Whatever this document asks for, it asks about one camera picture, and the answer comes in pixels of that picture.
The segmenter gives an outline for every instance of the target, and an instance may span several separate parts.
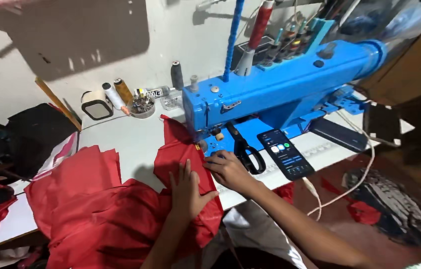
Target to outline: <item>thread spool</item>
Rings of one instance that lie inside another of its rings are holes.
[[[114,87],[125,104],[134,99],[134,96],[132,96],[132,93],[122,78],[114,80]]]
[[[104,90],[104,93],[106,96],[111,100],[112,105],[117,109],[124,112],[126,115],[130,115],[129,110],[126,107],[126,104],[119,96],[116,89],[108,82],[102,84],[102,89]]]
[[[177,90],[182,90],[183,77],[182,77],[182,69],[181,69],[179,61],[172,62],[171,80],[172,80],[172,87],[176,88]]]

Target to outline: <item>white table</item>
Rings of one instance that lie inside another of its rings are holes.
[[[97,125],[93,125],[95,124],[94,121],[85,118],[83,120],[84,130],[81,132],[79,140],[79,148],[95,144],[99,145],[101,151],[115,148],[119,152],[121,180],[123,182],[134,178],[160,192],[164,185],[153,173],[157,150],[164,145],[164,124],[159,116],[164,114],[183,123],[185,121],[183,110],[166,111],[158,105],[156,112],[147,119],[122,117],[119,116],[120,113],[122,112],[115,112],[117,114],[114,115],[115,119]],[[342,110],[342,113],[355,125],[363,126],[363,114],[351,115],[344,110]],[[351,129],[351,126],[336,113],[331,113],[325,118]],[[401,120],[401,126],[402,133],[414,129],[413,126],[403,120]],[[291,142],[306,157],[315,170],[320,170],[356,154],[314,133],[300,135],[291,139]],[[379,144],[376,141],[371,143],[374,146]],[[288,183],[288,179],[285,178],[285,175],[279,170],[268,153],[265,150],[261,150],[260,154],[265,159],[267,169],[263,174],[255,176],[255,178],[262,181],[270,189],[275,189]],[[225,188],[217,182],[215,182],[215,185],[220,192],[220,201],[224,210],[245,201],[245,198],[240,194]]]
[[[354,124],[362,126],[363,114],[353,116],[345,111],[343,113]],[[120,156],[123,182],[134,178],[160,192],[164,186],[153,174],[153,170],[157,150],[164,145],[164,124],[159,118],[161,114],[165,114],[180,122],[185,121],[182,109],[166,111],[159,103],[156,107],[156,112],[147,119],[127,117],[121,111],[116,110],[111,118],[100,121],[93,121],[86,116],[83,118],[83,130],[79,138],[79,148],[95,144],[99,145],[101,151],[115,148]],[[350,128],[336,113],[329,114],[326,118]],[[401,121],[401,123],[403,133],[414,129],[413,126],[405,121]],[[315,170],[320,170],[355,155],[354,152],[313,133],[300,135],[291,139],[291,141]],[[379,143],[372,141],[372,144],[378,145]],[[289,181],[280,172],[267,152],[262,150],[260,153],[265,159],[267,169],[263,174],[257,175],[256,178],[271,189],[288,183]],[[220,191],[220,201],[224,209],[231,208],[245,201],[238,193],[216,182],[215,184]],[[0,243],[10,241],[37,229],[25,194],[19,194],[17,198],[18,200],[9,207],[9,213],[6,218],[0,223]]]

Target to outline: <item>fingers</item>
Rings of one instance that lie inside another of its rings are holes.
[[[221,149],[215,152],[214,156],[224,156],[225,159],[231,158],[232,155],[225,149]]]
[[[217,181],[217,183],[224,185],[225,180],[220,174],[215,173],[215,172],[211,172],[211,174],[214,177],[214,179]]]
[[[216,164],[226,164],[228,162],[226,159],[223,159],[223,158],[219,157],[217,154],[214,154],[210,157],[205,157],[204,161],[213,162],[213,163],[216,163]]]
[[[190,183],[192,184],[192,187],[195,190],[197,190],[197,193],[199,193],[200,178],[199,178],[199,174],[197,174],[197,172],[195,172],[195,171],[190,172]]]
[[[176,181],[176,184],[180,183],[180,180],[183,179],[183,165],[181,163],[179,163],[179,178]]]
[[[214,163],[203,163],[202,166],[217,173],[222,173],[223,169],[223,165]]]
[[[201,196],[201,199],[204,201],[204,204],[212,201],[212,199],[216,198],[219,195],[218,191],[209,192],[204,196]]]
[[[190,160],[187,159],[187,161],[185,161],[185,171],[183,175],[183,180],[190,180],[190,172]]]
[[[169,177],[171,179],[171,188],[172,188],[172,190],[174,190],[176,188],[177,184],[176,184],[176,180],[174,179],[174,174],[172,174],[171,171],[169,172]]]

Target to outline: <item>right hand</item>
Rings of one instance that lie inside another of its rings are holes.
[[[252,177],[233,152],[219,150],[210,157],[205,157],[203,166],[212,172],[215,180],[244,196],[251,197],[259,188],[260,181]]]

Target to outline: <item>blue sewing machine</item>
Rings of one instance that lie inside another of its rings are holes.
[[[250,146],[262,150],[256,137],[262,132],[280,129],[292,138],[302,134],[312,119],[338,109],[362,113],[362,102],[345,83],[377,70],[385,60],[386,48],[377,40],[333,43],[333,55],[327,59],[318,55],[327,47],[323,44],[315,52],[270,70],[253,66],[249,76],[231,73],[229,82],[210,78],[198,83],[197,92],[185,87],[187,127],[202,148],[207,146],[205,155],[233,150],[234,140],[224,126],[230,121]]]

